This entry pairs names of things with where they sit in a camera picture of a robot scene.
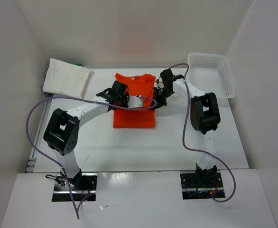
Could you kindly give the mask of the orange t-shirt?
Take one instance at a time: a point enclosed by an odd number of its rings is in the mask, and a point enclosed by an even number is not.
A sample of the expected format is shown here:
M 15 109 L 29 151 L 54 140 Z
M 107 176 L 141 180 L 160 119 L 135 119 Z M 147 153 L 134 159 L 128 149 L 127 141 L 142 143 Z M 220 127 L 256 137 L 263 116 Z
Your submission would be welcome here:
M 130 95 L 153 97 L 155 76 L 144 74 L 128 77 L 117 73 L 115 78 L 128 86 Z M 127 111 L 117 109 L 113 114 L 114 128 L 154 128 L 155 125 L 155 110 Z

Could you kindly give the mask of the white t-shirt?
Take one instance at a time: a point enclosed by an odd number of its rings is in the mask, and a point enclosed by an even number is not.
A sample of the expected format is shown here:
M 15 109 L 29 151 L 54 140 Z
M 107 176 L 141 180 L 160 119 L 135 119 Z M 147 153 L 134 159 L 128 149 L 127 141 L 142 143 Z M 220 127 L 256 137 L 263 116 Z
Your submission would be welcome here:
M 47 93 L 83 98 L 94 71 L 57 59 L 50 59 L 45 78 Z

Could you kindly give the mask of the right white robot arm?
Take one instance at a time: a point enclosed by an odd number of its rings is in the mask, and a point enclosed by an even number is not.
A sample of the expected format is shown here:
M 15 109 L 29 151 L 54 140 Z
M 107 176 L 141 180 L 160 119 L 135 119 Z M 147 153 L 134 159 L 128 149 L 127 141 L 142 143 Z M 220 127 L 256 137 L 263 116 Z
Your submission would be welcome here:
M 195 181 L 201 187 L 207 186 L 215 178 L 217 167 L 214 161 L 214 135 L 221 121 L 216 95 L 206 93 L 185 80 L 183 75 L 174 75 L 172 70 L 165 69 L 160 73 L 160 79 L 156 81 L 152 104 L 157 104 L 155 109 L 167 105 L 167 98 L 178 94 L 187 100 L 187 110 L 182 133 L 184 148 L 193 152 L 201 152 L 203 156 L 195 166 Z M 199 149 L 192 149 L 185 144 L 187 122 L 198 133 L 200 141 Z

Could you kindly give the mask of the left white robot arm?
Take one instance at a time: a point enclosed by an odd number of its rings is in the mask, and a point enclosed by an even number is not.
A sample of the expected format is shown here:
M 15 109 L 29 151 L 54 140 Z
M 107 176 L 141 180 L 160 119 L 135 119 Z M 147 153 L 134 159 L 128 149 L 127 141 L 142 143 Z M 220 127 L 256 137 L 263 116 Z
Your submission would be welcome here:
M 60 108 L 53 111 L 43 139 L 62 165 L 61 173 L 65 185 L 71 190 L 78 189 L 82 184 L 82 171 L 74 154 L 79 129 L 93 118 L 115 110 L 115 107 L 110 106 L 112 104 L 128 107 L 129 97 L 128 86 L 115 81 L 111 88 L 98 93 L 91 103 L 67 111 Z

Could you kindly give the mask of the white plastic basket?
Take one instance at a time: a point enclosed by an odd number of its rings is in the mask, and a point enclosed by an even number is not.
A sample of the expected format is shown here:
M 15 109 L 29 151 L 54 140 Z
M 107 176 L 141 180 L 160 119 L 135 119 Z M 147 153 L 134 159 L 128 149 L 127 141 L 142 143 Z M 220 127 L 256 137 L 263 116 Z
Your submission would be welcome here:
M 187 80 L 204 92 L 232 99 L 236 96 L 234 74 L 228 57 L 217 54 L 190 53 Z

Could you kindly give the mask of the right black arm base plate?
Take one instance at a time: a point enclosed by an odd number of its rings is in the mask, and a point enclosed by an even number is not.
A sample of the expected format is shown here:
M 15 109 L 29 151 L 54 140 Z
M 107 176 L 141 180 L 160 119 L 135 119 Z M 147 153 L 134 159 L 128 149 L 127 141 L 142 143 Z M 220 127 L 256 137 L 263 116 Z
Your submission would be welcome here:
M 219 172 L 213 179 L 206 182 L 199 182 L 194 171 L 181 172 L 180 180 L 183 200 L 211 199 L 213 193 L 215 193 L 215 199 L 225 198 Z

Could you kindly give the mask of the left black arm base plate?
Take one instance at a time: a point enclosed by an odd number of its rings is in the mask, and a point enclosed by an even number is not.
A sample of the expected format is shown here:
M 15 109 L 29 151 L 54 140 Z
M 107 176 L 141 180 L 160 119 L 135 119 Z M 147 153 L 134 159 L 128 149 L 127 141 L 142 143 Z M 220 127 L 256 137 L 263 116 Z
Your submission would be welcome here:
M 80 202 L 83 198 L 90 195 L 85 201 L 96 200 L 96 186 L 97 186 L 97 173 L 83 173 L 81 183 L 75 187 L 71 186 L 71 193 L 75 202 Z M 47 174 L 46 178 L 55 181 L 52 202 L 70 202 L 71 197 L 67 186 L 67 181 L 63 178 L 61 173 L 55 175 Z

